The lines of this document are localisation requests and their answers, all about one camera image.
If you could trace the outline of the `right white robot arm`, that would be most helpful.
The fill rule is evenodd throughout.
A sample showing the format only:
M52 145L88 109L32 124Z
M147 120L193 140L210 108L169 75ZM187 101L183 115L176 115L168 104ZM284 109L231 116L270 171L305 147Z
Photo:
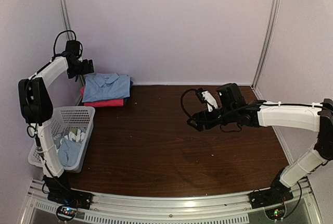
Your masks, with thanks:
M332 100L329 98L311 104L266 100L247 103L235 83L216 89L218 102L209 91L202 88L188 89L186 92L194 92L199 101L207 106L206 110L191 115L181 105L188 116L187 124L199 132L234 123L238 128L287 127L318 134L311 149L282 169L273 180L266 196L272 204L279 203L300 179L332 160Z

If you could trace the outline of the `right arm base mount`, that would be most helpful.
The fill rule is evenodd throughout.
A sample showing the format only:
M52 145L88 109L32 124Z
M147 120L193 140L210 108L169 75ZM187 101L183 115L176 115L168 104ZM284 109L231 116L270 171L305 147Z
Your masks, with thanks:
M268 189L254 190L248 196L252 209L282 204L284 201L293 199L290 188L280 182L280 174L274 178Z

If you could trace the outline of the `blue printed garment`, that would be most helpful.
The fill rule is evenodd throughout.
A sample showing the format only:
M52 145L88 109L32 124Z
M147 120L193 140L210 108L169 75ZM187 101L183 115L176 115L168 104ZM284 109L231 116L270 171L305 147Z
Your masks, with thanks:
M53 135L60 163L64 167L75 165L85 138L86 129L73 127Z

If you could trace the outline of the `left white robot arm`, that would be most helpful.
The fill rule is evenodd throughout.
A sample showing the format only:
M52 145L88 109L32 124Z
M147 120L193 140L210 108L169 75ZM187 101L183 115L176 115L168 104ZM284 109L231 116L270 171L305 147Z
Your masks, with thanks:
M53 104L48 87L62 74L69 79L94 72L93 61L82 60L83 45L78 40L66 42L62 53L54 54L49 62L32 76L18 82L20 110L27 126L27 134L35 140L43 168L46 186L63 205L70 205L75 195L60 163L54 144L51 124Z

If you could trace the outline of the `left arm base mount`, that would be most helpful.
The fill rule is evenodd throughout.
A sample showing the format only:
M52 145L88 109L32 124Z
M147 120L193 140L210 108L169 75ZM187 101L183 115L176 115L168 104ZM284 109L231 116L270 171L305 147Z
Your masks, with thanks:
M44 176L43 180L49 191L47 196L49 201L73 208L90 208L92 193L73 190L66 174L55 178Z

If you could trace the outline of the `light blue shirt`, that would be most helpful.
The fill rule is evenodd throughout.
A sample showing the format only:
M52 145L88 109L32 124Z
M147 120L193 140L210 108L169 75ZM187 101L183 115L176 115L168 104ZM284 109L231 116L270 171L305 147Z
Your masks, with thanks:
M85 76L85 91L87 91L88 85L94 85L107 89L107 95L113 98L124 98L127 97L130 80L130 76L118 75L117 73L90 74Z

